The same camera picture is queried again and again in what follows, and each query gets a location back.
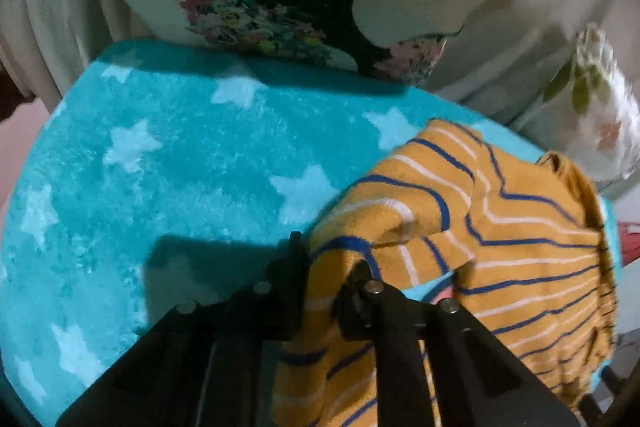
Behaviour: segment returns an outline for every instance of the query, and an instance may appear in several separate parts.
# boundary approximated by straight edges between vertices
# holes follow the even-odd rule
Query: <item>turquoise blanket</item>
[[[6,219],[0,349],[52,427],[177,303],[260,279],[351,182],[430,118],[541,152],[417,89],[151,41],[114,44],[40,134]],[[428,287],[407,289],[421,298]]]

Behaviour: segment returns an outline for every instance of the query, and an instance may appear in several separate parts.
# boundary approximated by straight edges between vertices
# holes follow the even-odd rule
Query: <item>white pillow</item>
[[[594,23],[538,101],[512,126],[569,156],[595,182],[628,177],[640,160],[640,109],[604,32]]]

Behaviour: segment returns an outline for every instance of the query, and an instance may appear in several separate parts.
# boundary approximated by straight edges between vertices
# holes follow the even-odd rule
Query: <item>bolt head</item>
[[[198,305],[195,301],[184,301],[175,305],[175,310],[181,315],[189,315],[196,311]]]
[[[441,299],[440,302],[438,302],[438,306],[440,306],[440,309],[442,309],[442,311],[449,314],[453,314],[460,309],[460,304],[458,304],[458,301],[450,298]]]
[[[254,293],[257,295],[267,295],[271,291],[271,283],[269,281],[258,281],[254,284]]]
[[[382,293],[382,290],[385,289],[385,285],[380,281],[372,279],[364,283],[364,289],[367,291],[367,293],[373,293],[374,295],[376,295],[378,293]]]

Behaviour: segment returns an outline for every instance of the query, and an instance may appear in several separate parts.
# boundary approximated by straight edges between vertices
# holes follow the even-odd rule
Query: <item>yellow sweater with blue stripes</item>
[[[401,289],[455,270],[455,297],[575,405],[612,353],[617,301],[603,227],[593,185],[566,158],[529,164],[432,120],[314,230],[302,330],[282,346],[274,423],[376,424],[372,344],[342,341],[331,313],[361,259]],[[425,370],[433,396],[426,357]]]

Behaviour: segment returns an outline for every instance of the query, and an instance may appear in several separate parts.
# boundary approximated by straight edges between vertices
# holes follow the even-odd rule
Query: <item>white star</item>
[[[44,128],[48,129],[51,122],[54,121],[60,114],[66,109],[66,102],[64,100],[60,100],[60,103],[56,106],[56,108],[51,113],[49,120],[44,124]]]
[[[120,164],[129,174],[140,171],[142,153],[155,151],[162,144],[146,129],[146,120],[140,120],[131,129],[114,127],[111,129],[113,146],[102,157],[105,165]]]
[[[211,103],[233,102],[240,109],[249,109],[254,103],[254,94],[265,86],[252,76],[251,71],[235,67],[218,80],[218,90],[211,95]]]
[[[52,324],[51,331],[60,348],[60,367],[76,375],[85,387],[89,387],[106,371],[98,357],[87,349],[82,330],[77,324],[69,326],[66,331]]]
[[[42,405],[44,399],[47,396],[47,392],[33,376],[33,369],[31,363],[26,360],[20,360],[18,357],[14,358],[15,365],[18,368],[18,380],[22,386],[31,393],[37,403]]]
[[[33,235],[38,248],[42,250],[47,229],[58,222],[58,214],[51,206],[51,185],[45,185],[40,192],[28,190],[27,205],[20,223],[20,230]]]
[[[406,121],[404,114],[397,107],[392,107],[386,114],[366,112],[363,116],[380,131],[378,147],[381,151],[390,151],[394,147],[402,145],[420,131],[415,125]]]
[[[331,186],[319,165],[309,165],[300,178],[272,176],[269,181],[285,198],[279,215],[283,225],[302,225],[313,221],[322,208],[340,193]]]
[[[129,50],[124,55],[115,55],[111,64],[100,75],[103,78],[115,78],[119,83],[127,82],[131,71],[142,65],[144,61],[136,57],[135,50]]]

